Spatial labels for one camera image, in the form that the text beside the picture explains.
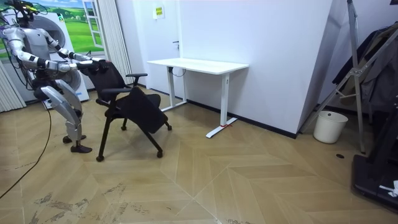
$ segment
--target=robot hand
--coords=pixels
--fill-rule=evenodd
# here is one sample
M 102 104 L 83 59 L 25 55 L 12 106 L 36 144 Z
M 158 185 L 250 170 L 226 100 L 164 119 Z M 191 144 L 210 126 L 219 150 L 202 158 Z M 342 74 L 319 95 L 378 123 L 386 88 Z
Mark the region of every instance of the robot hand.
M 92 58 L 93 63 L 98 65 L 101 72 L 106 72 L 109 68 L 108 62 L 103 58 Z

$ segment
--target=office chair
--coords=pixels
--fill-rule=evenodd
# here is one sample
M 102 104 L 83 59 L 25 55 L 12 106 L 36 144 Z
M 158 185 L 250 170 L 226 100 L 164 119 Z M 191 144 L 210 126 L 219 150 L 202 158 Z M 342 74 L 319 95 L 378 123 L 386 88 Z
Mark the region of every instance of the office chair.
M 163 150 L 150 135 L 154 134 L 161 126 L 166 125 L 167 129 L 172 130 L 168 124 L 168 117 L 159 109 L 160 96 L 158 94 L 146 95 L 138 86 L 139 77 L 148 76 L 148 74 L 131 74 L 126 77 L 134 77 L 133 87 L 124 84 L 124 80 L 112 62 L 109 62 L 109 69 L 105 72 L 92 71 L 89 69 L 81 70 L 93 82 L 96 88 L 98 99 L 96 103 L 106 106 L 106 122 L 104 132 L 99 147 L 99 153 L 96 158 L 98 162 L 104 160 L 104 149 L 106 138 L 108 137 L 109 127 L 115 119 L 124 119 L 121 129 L 127 129 L 126 123 L 130 119 L 138 125 L 141 131 L 147 136 L 151 143 L 157 149 L 157 157 L 163 157 Z M 120 93 L 129 93 L 120 99 L 116 99 Z

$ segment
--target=white curtain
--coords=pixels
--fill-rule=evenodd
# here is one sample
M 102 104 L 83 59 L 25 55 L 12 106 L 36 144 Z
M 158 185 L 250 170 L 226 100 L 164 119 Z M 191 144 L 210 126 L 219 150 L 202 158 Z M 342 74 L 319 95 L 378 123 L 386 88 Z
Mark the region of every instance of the white curtain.
M 22 99 L 0 61 L 0 112 L 23 108 L 25 106 L 25 101 Z
M 104 37 L 105 52 L 108 59 L 113 62 L 115 67 L 123 76 L 125 83 L 132 83 L 132 78 L 126 78 L 127 74 L 131 74 L 131 67 L 127 55 L 126 45 L 122 28 L 119 21 L 118 9 L 115 0 L 97 0 L 99 22 L 102 26 Z

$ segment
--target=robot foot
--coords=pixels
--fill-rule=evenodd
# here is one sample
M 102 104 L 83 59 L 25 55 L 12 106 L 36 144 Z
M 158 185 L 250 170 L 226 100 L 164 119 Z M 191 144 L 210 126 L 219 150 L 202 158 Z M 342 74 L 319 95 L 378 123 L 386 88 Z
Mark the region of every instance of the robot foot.
M 79 146 L 72 146 L 72 147 L 70 148 L 70 151 L 71 151 L 71 152 L 77 152 L 77 153 L 89 153 L 89 152 L 91 152 L 92 150 L 93 150 L 92 148 L 86 147 L 86 146 L 82 146 L 82 145 L 79 145 Z
M 85 136 L 85 135 L 83 134 L 83 135 L 81 135 L 81 139 L 80 139 L 80 140 L 83 140 L 83 139 L 85 139 L 85 138 L 87 138 L 87 136 Z M 65 136 L 65 137 L 63 137 L 62 142 L 63 142 L 64 144 L 68 144 L 68 143 L 71 143 L 72 140 L 70 139 L 69 136 Z

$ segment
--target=white cylindrical object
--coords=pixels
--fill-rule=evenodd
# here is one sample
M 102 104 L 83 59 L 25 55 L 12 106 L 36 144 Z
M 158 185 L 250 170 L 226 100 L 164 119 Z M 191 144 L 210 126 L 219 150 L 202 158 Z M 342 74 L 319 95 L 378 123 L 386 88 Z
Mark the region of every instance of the white cylindrical object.
M 313 136 L 318 141 L 333 144 L 337 142 L 347 121 L 348 118 L 342 114 L 321 111 L 318 115 Z

